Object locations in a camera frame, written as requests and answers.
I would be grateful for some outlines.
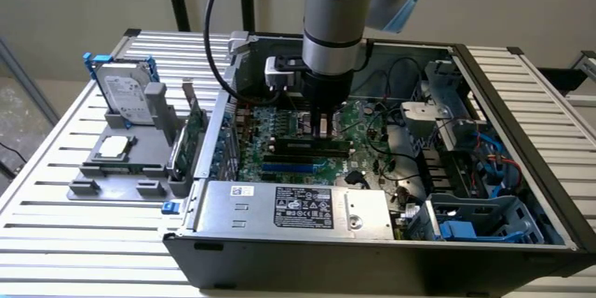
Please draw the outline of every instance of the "blue latch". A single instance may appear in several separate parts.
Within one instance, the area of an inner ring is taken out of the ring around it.
[[[164,205],[161,205],[161,214],[169,215],[169,214],[178,214],[180,209],[180,203],[177,202],[164,202]]]
[[[93,57],[93,62],[106,63],[112,61],[112,55],[96,55]]]
[[[445,221],[438,225],[445,240],[473,241],[476,231],[469,221]]]

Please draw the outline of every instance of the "motherboard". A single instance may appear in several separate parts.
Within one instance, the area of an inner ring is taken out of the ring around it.
[[[382,157],[368,141],[386,150],[388,136],[381,120],[373,120],[374,109],[386,107],[374,101],[349,100],[334,113],[332,130],[322,131],[328,140],[313,139],[309,112],[238,109],[238,180],[345,186],[352,171],[365,176],[378,173]]]

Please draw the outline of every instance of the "blue drive bracket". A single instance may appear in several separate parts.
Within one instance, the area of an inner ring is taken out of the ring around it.
[[[512,232],[504,237],[478,237],[469,221],[445,221],[438,225],[440,234],[446,241],[505,242],[521,241],[524,232]]]
[[[158,82],[157,64],[156,64],[154,58],[150,55],[142,61],[140,61],[140,60],[132,60],[132,59],[113,59],[112,55],[105,55],[105,54],[94,55],[94,57],[93,57],[93,54],[89,52],[82,54],[82,63],[85,64],[85,68],[86,68],[86,71],[89,72],[89,76],[90,76],[92,80],[94,80],[97,83],[97,87],[100,88],[101,96],[104,96],[105,104],[108,106],[108,112],[110,114],[114,114],[114,112],[113,112],[112,106],[109,105],[109,101],[106,99],[106,95],[105,95],[104,88],[101,87],[101,83],[98,83],[98,81],[97,81],[97,73],[96,73],[94,69],[101,64],[110,64],[110,63],[136,63],[136,64],[138,64],[142,62],[146,63],[146,67],[149,69],[149,81]],[[128,120],[125,121],[125,124],[126,124],[126,128],[129,128],[130,122]]]
[[[106,107],[108,107],[108,113],[113,114],[113,110],[112,110],[112,107],[109,106],[108,98],[105,96],[104,88],[101,87],[101,85],[100,85],[100,83],[97,81],[97,74],[94,73],[96,58],[98,56],[108,56],[109,57],[108,61],[110,61],[112,60],[112,56],[110,55],[97,55],[93,58],[93,60],[90,60],[92,56],[93,56],[92,53],[89,53],[89,52],[84,53],[82,54],[82,63],[85,64],[85,68],[86,68],[86,71],[89,72],[90,79],[94,80],[94,82],[97,83],[97,87],[100,88],[101,96],[104,97],[105,104],[106,104]]]

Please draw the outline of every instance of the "robotic arm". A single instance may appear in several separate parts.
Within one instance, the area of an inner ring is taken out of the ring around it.
[[[306,0],[301,61],[302,96],[310,101],[310,125],[330,123],[332,109],[350,93],[364,27],[398,33],[417,0]]]

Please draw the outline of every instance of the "blue plastic clip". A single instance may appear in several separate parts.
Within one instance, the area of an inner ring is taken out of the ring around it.
[[[164,202],[164,205],[161,205],[161,214],[180,214],[178,209],[180,204],[177,202]]]
[[[469,221],[445,221],[438,225],[445,240],[474,241],[476,231]]]
[[[112,55],[96,55],[93,57],[93,62],[108,63],[113,60]]]
[[[158,73],[157,73],[157,64],[156,64],[156,59],[149,56],[145,59],[146,64],[149,64],[149,72],[150,72],[150,81],[152,82],[158,82]]]
[[[97,80],[97,75],[94,74],[93,61],[90,60],[92,53],[86,52],[82,54],[82,63],[85,64],[86,71],[89,72],[92,80]]]

